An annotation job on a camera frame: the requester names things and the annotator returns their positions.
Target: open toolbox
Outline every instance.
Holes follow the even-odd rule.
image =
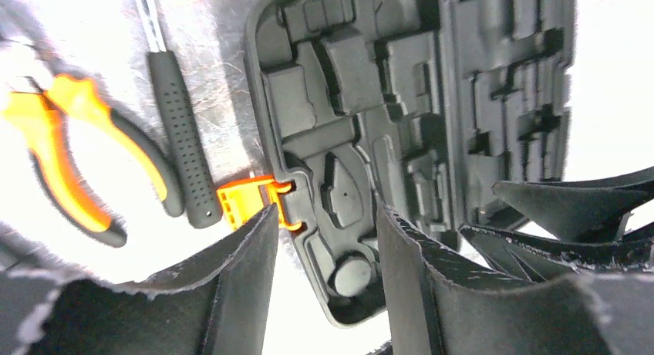
[[[337,326],[383,310],[377,199],[458,248],[517,228],[499,180],[560,179],[574,0],[262,0],[246,65],[285,222]]]

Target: metal shaft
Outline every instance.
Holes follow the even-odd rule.
[[[159,23],[157,3],[155,0],[134,1],[137,3],[137,9],[141,17],[141,22],[143,23],[143,30],[145,31],[150,51],[165,52],[167,49],[164,41],[164,33],[161,32],[161,24]]]

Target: orange and black pliers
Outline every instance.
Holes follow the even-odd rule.
[[[71,223],[91,238],[122,247],[127,234],[80,186],[69,162],[63,114],[97,127],[125,147],[143,166],[166,213],[184,213],[177,175],[161,149],[97,95],[90,79],[53,75],[34,42],[0,7],[0,58],[10,92],[2,116],[24,135],[46,194]]]

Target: table surface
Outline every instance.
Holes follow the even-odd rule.
[[[244,21],[258,0],[159,0],[169,49],[177,52],[211,173],[216,182],[261,173],[261,151],[244,74]],[[649,107],[654,0],[578,0],[572,78],[574,107],[566,179],[602,178],[654,164]],[[0,0],[52,59],[56,72],[90,76],[108,103],[165,147],[145,66],[147,42],[133,0]],[[160,208],[147,176],[130,155],[84,123],[67,123],[72,158],[100,204],[130,233],[118,250],[81,235],[42,194],[22,135],[0,122],[0,234],[52,263],[104,279],[144,279],[216,242],[220,223],[194,230]],[[639,213],[634,222],[647,218]],[[529,226],[531,232],[538,232]],[[331,326],[285,232],[268,314],[264,354],[363,355],[390,337],[386,314],[355,329]]]

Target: orange plastic clip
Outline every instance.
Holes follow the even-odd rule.
[[[302,223],[291,225],[286,221],[284,207],[279,199],[280,194],[289,193],[292,188],[291,183],[280,184],[272,175],[265,175],[232,181],[218,188],[217,194],[225,217],[234,230],[240,228],[266,205],[276,203],[279,210],[279,228],[296,232],[302,227]]]

